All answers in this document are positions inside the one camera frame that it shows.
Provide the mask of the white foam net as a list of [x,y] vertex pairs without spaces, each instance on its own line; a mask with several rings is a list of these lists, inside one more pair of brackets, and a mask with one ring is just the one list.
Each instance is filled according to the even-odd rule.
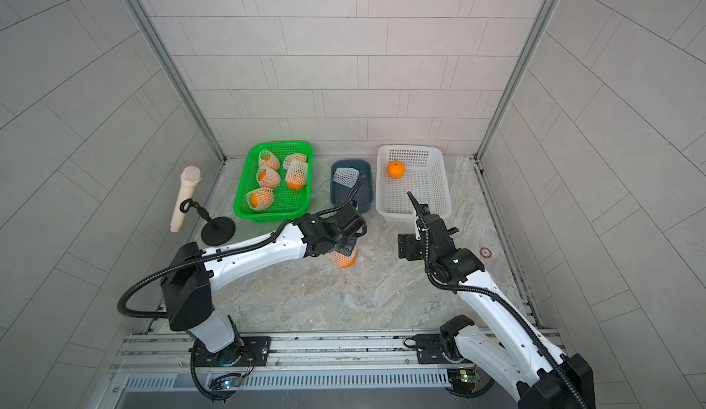
[[360,170],[357,168],[340,166],[335,169],[332,182],[346,188],[354,188],[359,177]]

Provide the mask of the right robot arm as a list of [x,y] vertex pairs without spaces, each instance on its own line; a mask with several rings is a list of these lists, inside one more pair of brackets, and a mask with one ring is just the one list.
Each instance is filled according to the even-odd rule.
[[568,356],[543,335],[509,301],[483,262],[469,249],[455,245],[452,234],[428,205],[410,199],[416,232],[403,234],[413,246],[413,259],[424,263],[430,284],[466,302],[495,336],[488,339],[464,315],[443,324],[441,344],[446,356],[466,359],[500,385],[520,408],[593,408],[593,370],[580,355]]

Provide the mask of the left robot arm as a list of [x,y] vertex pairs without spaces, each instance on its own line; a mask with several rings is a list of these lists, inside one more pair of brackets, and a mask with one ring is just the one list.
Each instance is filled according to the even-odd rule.
[[[243,346],[235,324],[213,304],[213,293],[231,282],[282,262],[331,253],[350,256],[367,232],[354,197],[366,182],[360,174],[344,203],[314,214],[283,221],[270,234],[237,245],[202,250],[183,245],[173,263],[138,281],[119,298],[117,310],[132,318],[167,319],[170,329],[192,335],[211,354]],[[137,311],[128,301],[140,289],[159,280],[165,311]]]

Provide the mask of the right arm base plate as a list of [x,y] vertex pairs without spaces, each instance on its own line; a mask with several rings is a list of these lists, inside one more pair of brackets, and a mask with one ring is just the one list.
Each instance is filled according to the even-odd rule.
[[404,345],[417,354],[417,362],[421,365],[452,364],[445,355],[440,334],[417,334],[408,337]]

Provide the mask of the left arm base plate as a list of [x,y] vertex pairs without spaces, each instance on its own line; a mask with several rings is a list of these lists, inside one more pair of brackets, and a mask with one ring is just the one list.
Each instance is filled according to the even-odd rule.
[[219,353],[209,352],[202,344],[189,352],[196,368],[265,367],[271,342],[270,337],[242,337],[241,344],[233,343]]

